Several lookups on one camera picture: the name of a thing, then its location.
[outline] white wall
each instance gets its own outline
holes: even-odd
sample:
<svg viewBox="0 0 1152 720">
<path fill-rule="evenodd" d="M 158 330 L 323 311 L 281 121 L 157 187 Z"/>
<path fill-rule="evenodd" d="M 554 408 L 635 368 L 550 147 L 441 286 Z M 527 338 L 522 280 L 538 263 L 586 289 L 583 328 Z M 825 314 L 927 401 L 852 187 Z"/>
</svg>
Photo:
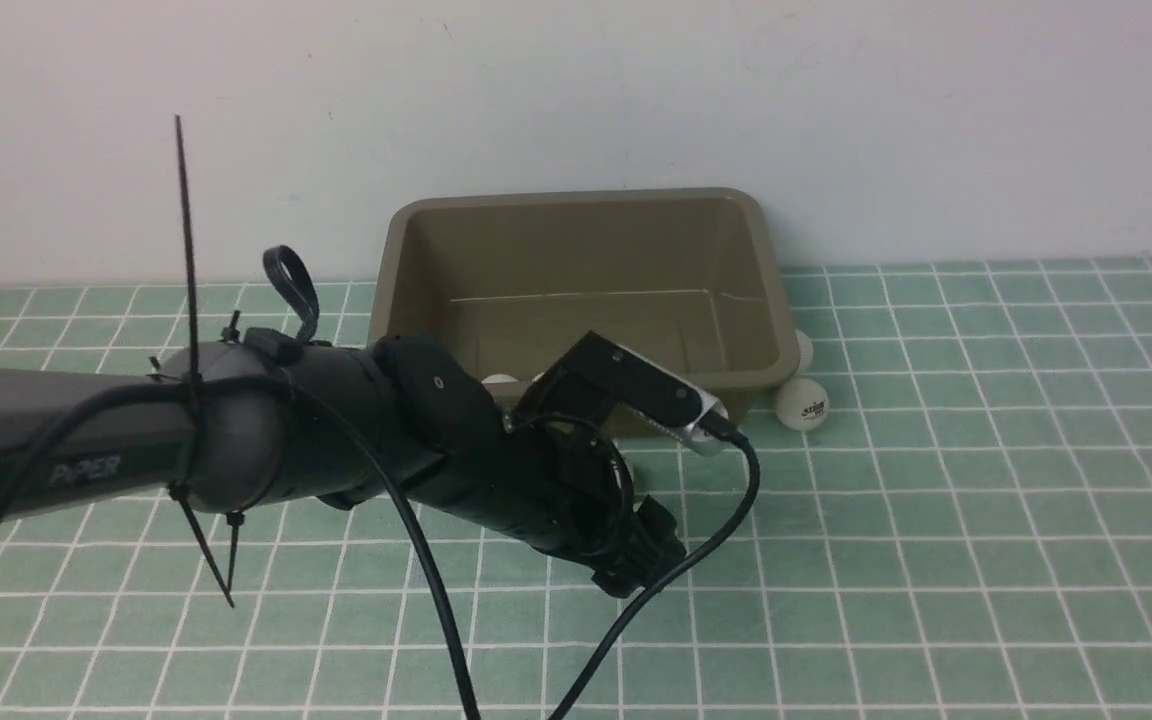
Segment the white wall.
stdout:
<svg viewBox="0 0 1152 720">
<path fill-rule="evenodd" d="M 211 278 L 689 184 L 785 263 L 1152 251 L 1149 0 L 0 0 L 0 283 L 179 278 L 173 113 Z"/>
</svg>

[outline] wire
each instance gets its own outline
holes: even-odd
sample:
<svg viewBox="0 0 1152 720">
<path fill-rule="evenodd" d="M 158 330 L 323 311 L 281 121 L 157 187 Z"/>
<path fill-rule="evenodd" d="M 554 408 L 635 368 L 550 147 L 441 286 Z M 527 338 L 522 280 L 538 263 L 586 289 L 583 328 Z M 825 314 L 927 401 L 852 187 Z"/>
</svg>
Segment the wire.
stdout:
<svg viewBox="0 0 1152 720">
<path fill-rule="evenodd" d="M 358 450 L 362 452 L 376 469 L 376 475 L 380 478 L 380 484 L 385 486 L 385 492 L 389 493 L 389 499 L 397 509 L 397 517 L 403 521 L 403 529 L 407 537 L 411 538 L 412 551 L 416 552 L 416 560 L 420 562 L 420 569 L 425 573 L 425 582 L 429 583 L 430 596 L 433 596 L 434 612 L 438 614 L 438 624 L 444 629 L 444 641 L 447 642 L 447 652 L 452 659 L 452 675 L 456 679 L 456 689 L 461 696 L 461 707 L 465 711 L 467 720 L 482 720 L 479 702 L 473 694 L 473 679 L 470 676 L 470 665 L 465 660 L 465 644 L 461 642 L 461 630 L 456 627 L 456 614 L 452 611 L 452 598 L 447 594 L 447 585 L 444 584 L 444 576 L 438 571 L 438 562 L 434 561 L 434 551 L 430 550 L 429 539 L 425 539 L 424 530 L 420 530 L 420 521 L 416 518 L 416 510 L 412 510 L 411 502 L 403 495 L 402 488 L 394 480 L 393 475 L 385 470 L 380 455 L 371 442 L 362 435 L 350 420 L 339 412 L 335 407 L 326 404 L 313 393 L 305 388 L 294 386 L 297 397 L 306 400 L 318 414 L 323 414 L 344 433 Z"/>
<path fill-rule="evenodd" d="M 240 392 L 244 389 L 266 389 L 286 392 L 287 386 L 274 377 L 251 376 L 241 378 L 225 378 L 219 381 L 205 382 L 204 387 L 210 393 L 223 395 L 225 393 Z M 65 441 L 74 430 L 81 427 L 86 420 L 91 420 L 96 415 L 105 414 L 124 406 L 151 406 L 161 402 L 184 402 L 189 397 L 189 387 L 185 384 L 132 384 L 132 386 L 120 386 L 97 392 L 96 395 L 86 397 L 76 406 L 65 410 L 54 420 L 47 424 L 38 437 L 26 447 L 24 456 L 8 475 L 8 479 L 0 484 L 0 525 L 12 507 L 15 497 L 33 477 L 38 464 L 43 462 L 52 450 Z"/>
</svg>

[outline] black cable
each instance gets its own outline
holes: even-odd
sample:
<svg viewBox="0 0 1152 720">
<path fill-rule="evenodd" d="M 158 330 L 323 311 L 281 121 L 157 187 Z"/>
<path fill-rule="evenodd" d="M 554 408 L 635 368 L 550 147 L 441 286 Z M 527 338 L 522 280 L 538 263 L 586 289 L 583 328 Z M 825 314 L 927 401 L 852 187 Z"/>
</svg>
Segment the black cable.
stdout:
<svg viewBox="0 0 1152 720">
<path fill-rule="evenodd" d="M 251 376 L 242 378 L 225 378 L 220 381 L 205 382 L 204 387 L 210 393 L 223 395 L 229 392 L 244 389 L 278 389 L 286 392 L 287 386 L 276 381 L 270 376 Z M 26 447 L 24 456 L 8 475 L 3 484 L 0 484 L 0 524 L 12 507 L 15 497 L 18 495 L 38 469 L 38 464 L 50 455 L 61 442 L 65 441 L 74 430 L 81 427 L 86 420 L 91 420 L 96 415 L 115 410 L 123 406 L 151 406 L 161 402 L 185 402 L 189 397 L 189 387 L 183 384 L 134 384 L 132 386 L 120 386 L 97 392 L 96 395 L 86 397 L 76 406 L 65 410 L 54 420 L 47 424 L 38 437 Z"/>
<path fill-rule="evenodd" d="M 584 669 L 581 669 L 579 675 L 576 676 L 576 682 L 573 683 L 571 689 L 568 689 L 564 694 L 563 699 L 558 703 L 554 707 L 554 712 L 550 715 L 550 720 L 562 720 L 562 717 L 567 715 L 567 712 L 571 711 L 571 707 L 576 705 L 576 698 L 579 698 L 579 694 L 585 692 L 585 687 L 589 685 L 590 680 L 594 679 L 594 673 L 598 670 L 598 666 L 602 665 L 602 660 L 607 657 L 607 653 L 612 651 L 612 646 L 616 644 L 617 638 L 621 634 L 626 631 L 630 621 L 635 619 L 639 611 L 652 600 L 660 591 L 664 591 L 666 585 L 672 583 L 674 579 L 680 577 L 687 570 L 694 568 L 698 562 L 708 556 L 718 546 L 721 546 L 727 538 L 732 537 L 732 533 L 736 532 L 736 528 L 740 528 L 741 523 L 744 523 L 745 516 L 749 515 L 750 507 L 755 506 L 755 498 L 758 497 L 758 487 L 761 482 L 761 469 L 758 464 L 758 454 L 755 452 L 755 447 L 750 445 L 749 439 L 736 432 L 736 429 L 732 426 L 727 420 L 712 420 L 710 427 L 706 427 L 710 433 L 715 435 L 718 439 L 723 439 L 723 441 L 730 442 L 733 446 L 740 448 L 741 452 L 745 454 L 745 462 L 749 464 L 749 484 L 745 487 L 745 494 L 741 498 L 740 503 L 736 506 L 736 510 L 732 513 L 732 517 L 718 529 L 718 532 L 713 533 L 707 541 L 702 543 L 700 547 L 687 555 L 680 564 L 675 566 L 673 570 L 668 570 L 660 579 L 652 584 L 652 588 L 645 588 L 643 592 L 639 592 L 630 605 L 626 606 L 626 609 L 621 612 L 620 617 L 616 619 L 616 623 L 612 623 L 608 628 L 607 634 L 602 636 L 602 642 L 598 643 L 598 647 L 594 647 L 594 652 L 590 655 L 589 660 L 585 661 Z"/>
<path fill-rule="evenodd" d="M 297 397 L 306 400 L 317 414 L 325 415 L 326 418 L 344 433 L 358 450 L 362 452 L 376 469 L 376 475 L 385 486 L 385 492 L 389 493 L 389 499 L 397 509 L 397 517 L 403 521 L 403 529 L 407 537 L 411 539 L 412 551 L 416 552 L 416 560 L 420 561 L 420 569 L 425 573 L 425 582 L 429 583 L 430 596 L 434 600 L 434 612 L 438 614 L 438 624 L 444 629 L 444 641 L 447 642 L 447 653 L 452 659 L 452 675 L 456 679 L 456 689 L 461 696 L 461 707 L 465 712 L 467 720 L 482 720 L 479 702 L 473 694 L 473 679 L 470 679 L 470 664 L 465 659 L 465 644 L 461 642 L 461 631 L 456 627 L 456 614 L 452 611 L 452 598 L 447 594 L 447 585 L 444 584 L 444 576 L 438 571 L 438 562 L 434 561 L 434 551 L 430 550 L 429 539 L 425 539 L 424 530 L 420 530 L 420 521 L 416 518 L 416 510 L 412 510 L 411 502 L 407 501 L 402 488 L 394 480 L 388 470 L 385 470 L 380 456 L 376 454 L 376 448 L 362 435 L 353 423 L 335 409 L 326 404 L 312 393 L 300 386 L 294 387 Z"/>
</svg>

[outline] white ping pong ball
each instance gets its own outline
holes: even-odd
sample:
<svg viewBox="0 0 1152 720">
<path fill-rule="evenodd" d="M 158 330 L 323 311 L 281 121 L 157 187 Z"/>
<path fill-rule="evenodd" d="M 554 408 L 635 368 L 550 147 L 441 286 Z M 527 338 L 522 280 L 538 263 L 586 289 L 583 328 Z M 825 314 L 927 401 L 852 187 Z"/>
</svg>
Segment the white ping pong ball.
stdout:
<svg viewBox="0 0 1152 720">
<path fill-rule="evenodd" d="M 819 427 L 829 414 L 829 396 L 819 382 L 795 378 L 776 391 L 776 418 L 790 430 Z"/>
</svg>

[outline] black zip tie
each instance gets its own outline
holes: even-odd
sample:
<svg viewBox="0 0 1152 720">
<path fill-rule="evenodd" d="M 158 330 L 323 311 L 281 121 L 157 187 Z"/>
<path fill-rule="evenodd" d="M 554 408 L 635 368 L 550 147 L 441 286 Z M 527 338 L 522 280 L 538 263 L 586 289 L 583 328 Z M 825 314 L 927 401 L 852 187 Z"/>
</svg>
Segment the black zip tie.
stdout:
<svg viewBox="0 0 1152 720">
<path fill-rule="evenodd" d="M 194 514 L 194 508 L 189 505 L 189 487 L 184 483 L 174 484 L 174 486 L 168 487 L 168 497 L 172 497 L 172 500 L 180 505 L 180 510 L 184 511 L 184 520 L 189 521 L 189 529 L 194 531 L 194 539 L 198 543 L 198 548 L 202 550 L 202 559 L 207 561 L 207 568 L 211 568 L 212 577 L 220 585 L 220 592 L 225 596 L 225 601 L 229 604 L 229 607 L 234 607 L 234 596 L 229 592 L 229 585 L 225 584 L 225 579 L 220 577 L 220 566 L 217 564 L 217 556 L 212 555 L 207 538 L 202 532 L 202 525 L 198 524 L 198 516 Z"/>
</svg>

